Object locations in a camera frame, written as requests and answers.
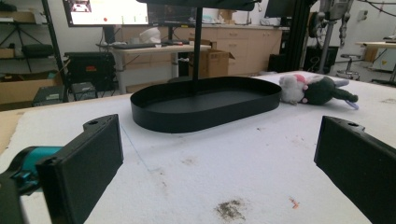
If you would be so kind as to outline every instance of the black case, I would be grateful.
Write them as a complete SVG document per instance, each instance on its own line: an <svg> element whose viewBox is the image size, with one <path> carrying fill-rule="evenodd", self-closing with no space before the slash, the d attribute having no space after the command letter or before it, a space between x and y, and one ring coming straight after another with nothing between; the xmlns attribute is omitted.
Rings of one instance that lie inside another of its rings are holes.
<svg viewBox="0 0 396 224"><path fill-rule="evenodd" d="M91 82L97 91L113 91L114 56L110 52L66 52L67 88L74 83Z"/></svg>
<svg viewBox="0 0 396 224"><path fill-rule="evenodd" d="M45 58L53 54L52 45L33 44L22 47L22 52L27 58Z"/></svg>

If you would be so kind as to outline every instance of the dirt stain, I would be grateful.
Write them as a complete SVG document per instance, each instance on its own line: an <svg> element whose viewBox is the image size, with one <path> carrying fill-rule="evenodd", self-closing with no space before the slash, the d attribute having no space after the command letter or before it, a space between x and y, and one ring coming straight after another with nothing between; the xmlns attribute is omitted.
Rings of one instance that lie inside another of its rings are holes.
<svg viewBox="0 0 396 224"><path fill-rule="evenodd" d="M232 200L227 203L220 203L216 211L225 221L232 221L237 219L245 220L245 217L239 212L243 203L239 200Z"/></svg>

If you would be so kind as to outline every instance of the white plush toy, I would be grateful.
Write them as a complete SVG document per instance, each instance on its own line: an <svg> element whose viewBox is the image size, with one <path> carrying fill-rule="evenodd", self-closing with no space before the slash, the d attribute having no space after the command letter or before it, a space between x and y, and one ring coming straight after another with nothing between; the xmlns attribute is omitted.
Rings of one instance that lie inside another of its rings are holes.
<svg viewBox="0 0 396 224"><path fill-rule="evenodd" d="M297 105L304 98L304 91L308 89L302 75L283 76L279 80L279 86L282 88L280 99L292 105Z"/></svg>

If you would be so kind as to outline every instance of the black box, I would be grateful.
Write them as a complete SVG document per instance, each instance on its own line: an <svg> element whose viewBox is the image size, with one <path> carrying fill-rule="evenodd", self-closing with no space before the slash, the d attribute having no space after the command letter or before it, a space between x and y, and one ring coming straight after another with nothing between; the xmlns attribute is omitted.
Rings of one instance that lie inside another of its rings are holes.
<svg viewBox="0 0 396 224"><path fill-rule="evenodd" d="M81 82L72 84L72 92L75 101L90 100L98 98L95 87L91 82Z"/></svg>
<svg viewBox="0 0 396 224"><path fill-rule="evenodd" d="M66 90L64 86L40 87L35 94L35 99L33 100L32 105L57 105L68 102L67 97L65 97L65 93Z"/></svg>
<svg viewBox="0 0 396 224"><path fill-rule="evenodd" d="M116 64L110 52L68 52L67 87L73 83L91 82L97 91L113 91Z"/></svg>

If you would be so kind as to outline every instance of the keyboard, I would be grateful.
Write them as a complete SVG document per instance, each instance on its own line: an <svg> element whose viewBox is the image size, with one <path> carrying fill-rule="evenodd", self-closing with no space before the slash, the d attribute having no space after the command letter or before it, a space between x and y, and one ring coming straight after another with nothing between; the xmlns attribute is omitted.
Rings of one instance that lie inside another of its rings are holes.
<svg viewBox="0 0 396 224"><path fill-rule="evenodd" d="M155 48L156 45L160 45L160 43L149 43L149 44L126 44L126 45L113 45L111 46L113 49L149 49Z"/></svg>

